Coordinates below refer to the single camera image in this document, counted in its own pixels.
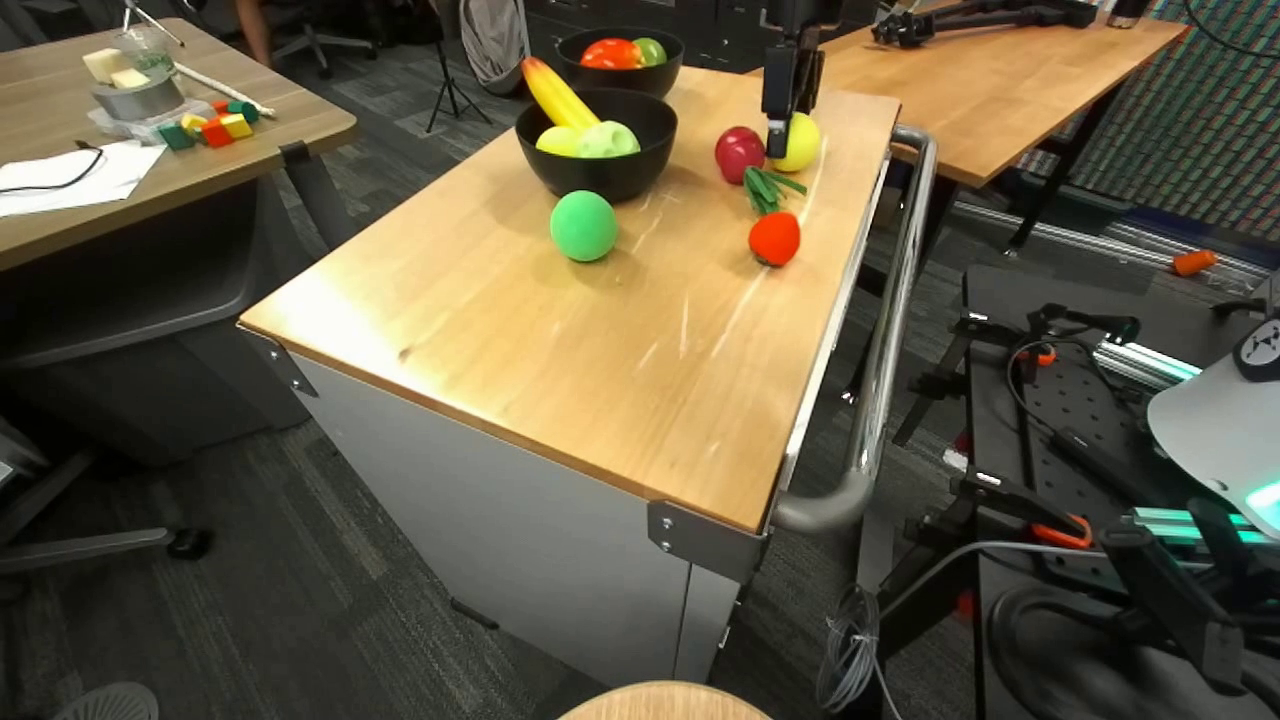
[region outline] paper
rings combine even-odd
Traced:
[[[127,199],[133,188],[163,156],[163,143],[118,140],[118,143],[98,143],[98,152],[102,156],[96,164],[90,164],[96,146],[0,164],[0,216],[31,216],[31,210]]]

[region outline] metal handrail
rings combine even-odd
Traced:
[[[937,177],[930,135],[923,135],[917,128],[895,128],[891,140],[917,146],[917,177],[909,188],[909,225],[899,225],[899,232],[895,232],[895,255],[891,255],[891,272],[887,272],[887,288],[882,288],[882,307],[881,307],[881,324],[870,335],[868,370],[859,384],[853,456],[840,475],[840,488],[832,488],[827,494],[786,493],[774,503],[774,524],[792,527],[792,531],[808,531],[808,534],[854,524],[859,511],[868,509],[877,475],[881,475],[891,379],[895,379],[895,363],[899,363],[905,320],[909,320],[909,299],[910,299],[919,244],[923,244],[923,218],[929,218],[929,195],[930,195],[930,177]]]

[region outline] banana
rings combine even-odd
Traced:
[[[565,82],[565,77],[552,63],[525,56],[519,72],[525,72],[529,97],[536,98],[536,108],[552,116],[557,128],[599,122],[599,116]]]

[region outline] wooden table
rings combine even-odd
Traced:
[[[604,263],[557,255],[503,130],[239,320],[299,361],[304,402],[448,590],[582,671],[707,671],[739,575],[652,534],[767,527],[899,112],[823,98],[840,130],[795,199],[804,246],[767,272],[711,164],[760,82],[684,69],[667,98],[673,164]]]
[[[0,272],[39,259],[47,250],[82,244],[111,229],[146,218],[156,210],[193,204],[218,188],[235,188],[244,180],[281,167],[281,146],[333,146],[350,135],[356,120],[327,98],[304,93],[299,82],[276,77],[262,63],[253,63],[235,46],[213,38],[206,32],[163,21],[170,37],[185,38],[174,52],[178,63],[225,81],[253,98],[281,112],[281,120],[262,120],[253,140],[232,146],[193,146],[193,152],[163,152],[152,177],[118,204],[90,204],[69,210],[39,210],[39,216],[2,216],[0,218]],[[90,77],[79,63],[82,52],[111,46],[118,32],[77,37],[59,44],[35,44],[0,56],[0,164],[9,158],[35,158],[77,146],[77,140],[98,143],[89,120],[96,108]],[[199,82],[178,81],[188,97],[216,97]]]
[[[941,184],[923,246],[941,232],[957,188],[986,188],[1054,128],[1075,135],[1028,199],[1009,241],[1019,246],[1050,193],[1068,180],[1114,89],[1177,44],[1189,26],[1139,21],[1131,26],[993,26],[930,37],[923,46],[882,46],[870,32],[840,37],[827,46],[823,82],[905,98],[905,122],[941,146]]]

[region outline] black bowl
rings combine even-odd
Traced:
[[[667,58],[652,63],[652,69],[633,69],[633,72],[582,69],[581,58],[582,58],[588,44],[596,44],[604,37],[622,37],[622,38],[652,37],[652,38],[662,44]],[[681,77],[681,58],[684,58],[684,46],[681,46],[674,37],[662,37],[662,32],[613,32],[613,26],[565,37],[557,52],[558,52],[558,77],[581,97],[667,97],[667,89]]]
[[[552,195],[565,195],[576,188],[599,193],[613,204],[643,195],[648,184],[667,167],[673,140],[674,140],[674,112],[652,97],[582,97],[582,104],[591,104],[599,120],[628,122],[640,140],[640,152],[604,156],[604,158],[549,156],[536,146],[536,140],[545,128],[552,128],[552,120],[536,104],[529,104],[516,116],[525,158],[549,184]]]

